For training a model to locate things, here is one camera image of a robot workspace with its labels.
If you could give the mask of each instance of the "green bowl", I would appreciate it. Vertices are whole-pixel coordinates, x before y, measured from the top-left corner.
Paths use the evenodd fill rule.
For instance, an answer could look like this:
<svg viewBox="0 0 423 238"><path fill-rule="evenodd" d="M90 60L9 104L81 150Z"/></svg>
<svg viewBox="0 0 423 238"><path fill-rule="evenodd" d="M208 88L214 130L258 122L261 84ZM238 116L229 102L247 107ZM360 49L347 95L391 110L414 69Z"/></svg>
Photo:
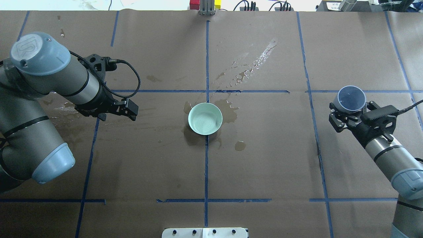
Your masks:
<svg viewBox="0 0 423 238"><path fill-rule="evenodd" d="M222 112L211 103L204 102L195 105L188 114L188 124L200 135L211 135L222 125Z"/></svg>

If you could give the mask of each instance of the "white floor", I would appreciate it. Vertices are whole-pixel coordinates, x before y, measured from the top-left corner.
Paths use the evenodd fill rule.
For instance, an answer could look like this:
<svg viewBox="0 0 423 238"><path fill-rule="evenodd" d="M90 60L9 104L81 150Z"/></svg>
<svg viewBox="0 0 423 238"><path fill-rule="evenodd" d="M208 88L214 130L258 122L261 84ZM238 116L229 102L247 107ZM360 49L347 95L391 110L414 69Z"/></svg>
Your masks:
<svg viewBox="0 0 423 238"><path fill-rule="evenodd" d="M233 10L239 0L222 0L221 8ZM269 10L273 0L255 0L260 11ZM321 0L289 0L295 11L315 11ZM0 10L107 10L110 0L14 0L0 2ZM118 11L125 8L135 10L186 10L189 0L112 0L110 10Z"/></svg>

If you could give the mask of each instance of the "red object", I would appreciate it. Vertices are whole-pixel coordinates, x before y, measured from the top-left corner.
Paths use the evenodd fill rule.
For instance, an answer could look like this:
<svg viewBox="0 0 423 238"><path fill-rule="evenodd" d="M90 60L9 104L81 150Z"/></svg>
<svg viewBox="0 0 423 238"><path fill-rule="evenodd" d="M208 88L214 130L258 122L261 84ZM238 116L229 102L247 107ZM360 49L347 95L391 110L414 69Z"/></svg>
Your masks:
<svg viewBox="0 0 423 238"><path fill-rule="evenodd" d="M200 0L190 0L190 9L199 10L200 9Z"/></svg>

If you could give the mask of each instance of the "yellow object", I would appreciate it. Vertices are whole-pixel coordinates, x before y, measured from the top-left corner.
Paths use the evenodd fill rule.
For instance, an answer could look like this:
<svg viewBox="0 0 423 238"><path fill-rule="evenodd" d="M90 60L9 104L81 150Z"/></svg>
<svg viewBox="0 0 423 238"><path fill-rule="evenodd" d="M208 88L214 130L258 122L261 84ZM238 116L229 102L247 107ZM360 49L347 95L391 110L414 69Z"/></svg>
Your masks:
<svg viewBox="0 0 423 238"><path fill-rule="evenodd" d="M214 0L214 6L216 9L220 9L220 6L222 5L222 0Z"/></svg>

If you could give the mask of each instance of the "robotic arm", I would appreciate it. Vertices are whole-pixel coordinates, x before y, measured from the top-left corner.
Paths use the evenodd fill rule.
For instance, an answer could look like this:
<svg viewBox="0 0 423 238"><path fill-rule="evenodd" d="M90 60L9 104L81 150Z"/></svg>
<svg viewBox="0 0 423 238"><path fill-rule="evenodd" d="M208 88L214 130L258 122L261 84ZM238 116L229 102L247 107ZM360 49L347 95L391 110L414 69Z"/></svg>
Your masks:
<svg viewBox="0 0 423 238"><path fill-rule="evenodd" d="M346 86L329 104L335 131L350 130L399 193L391 238L423 237L423 160L414 158L392 135L397 116L421 102L403 110L381 108L366 102L361 89Z"/></svg>
<svg viewBox="0 0 423 238"><path fill-rule="evenodd" d="M55 91L75 104L84 116L106 120L106 113L135 121L138 106L129 97L112 92L104 83L106 71L117 68L109 57L82 58L51 36L34 32L22 36L10 58L0 62L0 193L33 178L51 181L75 164L72 152L37 99ZM121 101L113 95L123 97Z"/></svg>

